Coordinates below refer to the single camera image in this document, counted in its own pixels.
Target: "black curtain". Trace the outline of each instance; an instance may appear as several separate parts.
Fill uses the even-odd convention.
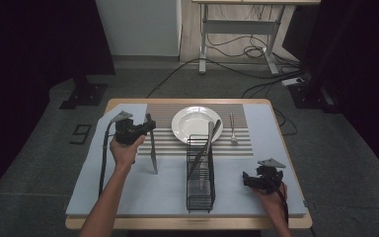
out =
[[[302,59],[311,73],[305,98],[332,85],[332,99],[379,159],[379,1],[323,0]]]
[[[94,0],[0,0],[0,178],[49,101],[77,75],[114,75]]]

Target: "power strip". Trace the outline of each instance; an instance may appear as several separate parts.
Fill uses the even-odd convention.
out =
[[[282,86],[290,86],[290,85],[299,84],[299,83],[303,83],[303,82],[304,82],[303,78],[296,77],[296,78],[283,80],[283,81],[281,81],[281,84],[282,84]]]

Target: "metal desk leg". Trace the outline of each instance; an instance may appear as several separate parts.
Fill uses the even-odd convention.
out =
[[[281,9],[279,9],[278,17],[276,18],[272,35],[270,35],[269,43],[267,45],[267,48],[264,48],[265,59],[272,75],[279,74],[278,69],[275,66],[275,58],[272,55],[272,48],[273,48],[273,45],[275,44],[276,35],[278,34],[278,29],[279,29],[279,26],[281,25],[281,19],[282,19],[282,15],[284,14],[284,10],[285,10],[285,5],[281,5]]]
[[[206,37],[206,30],[205,30],[205,23],[207,22],[208,18],[208,4],[204,4],[204,16],[202,18],[202,30],[201,30],[201,48],[199,49],[199,62],[198,62],[198,73],[199,74],[205,74],[205,60],[202,58],[206,58],[206,46],[205,46],[205,37]]]

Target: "human hand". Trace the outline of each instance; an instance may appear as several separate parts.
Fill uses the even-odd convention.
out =
[[[284,183],[281,183],[279,190],[282,195],[287,199],[287,186]],[[281,197],[279,197],[277,192],[272,194],[264,194],[260,190],[252,189],[254,194],[261,200],[261,204],[265,212],[272,219],[272,221],[284,221],[285,222],[285,213],[282,206]]]
[[[144,142],[145,136],[141,135],[137,140],[134,141],[131,145],[124,145],[116,142],[115,137],[110,142],[110,151],[113,154],[113,158],[115,161],[115,169],[121,169],[125,171],[129,171],[131,169],[131,165],[134,162],[137,148]]]

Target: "utensil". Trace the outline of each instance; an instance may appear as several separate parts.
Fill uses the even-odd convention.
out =
[[[214,135],[217,132],[220,125],[221,125],[221,120],[218,119],[216,121],[215,126],[214,126],[213,133],[211,134],[211,137],[214,137]],[[195,169],[196,164],[198,164],[199,160],[201,159],[202,154],[204,154],[205,150],[207,149],[207,143],[208,142],[205,143],[204,147],[202,147],[202,149],[198,152],[198,154],[196,154],[195,159],[193,159],[192,166],[189,168],[188,179],[190,178],[190,175],[192,174],[193,170]]]
[[[208,123],[208,140],[207,140],[207,149],[205,150],[205,157],[204,157],[204,160],[205,161],[208,161],[208,153],[210,151],[210,147],[211,147],[211,140],[213,139],[213,129],[214,129],[214,122],[210,121]],[[203,172],[202,172],[202,169],[205,169],[207,168],[206,167],[206,162],[202,162],[201,161],[201,164],[199,164],[199,168],[201,169],[201,172],[199,173],[199,189],[202,190],[204,188],[204,175],[203,175]]]
[[[146,115],[148,121],[152,120],[150,114]],[[150,151],[150,158],[152,159],[153,169],[155,170],[156,175],[158,174],[158,163],[156,161],[156,150],[155,150],[155,137],[153,136],[153,130],[150,130],[150,143],[152,144],[152,150]]]
[[[233,118],[233,113],[230,113],[230,126],[232,127],[232,137],[230,138],[230,140],[232,141],[233,144],[237,145],[238,138],[235,135],[235,120]]]

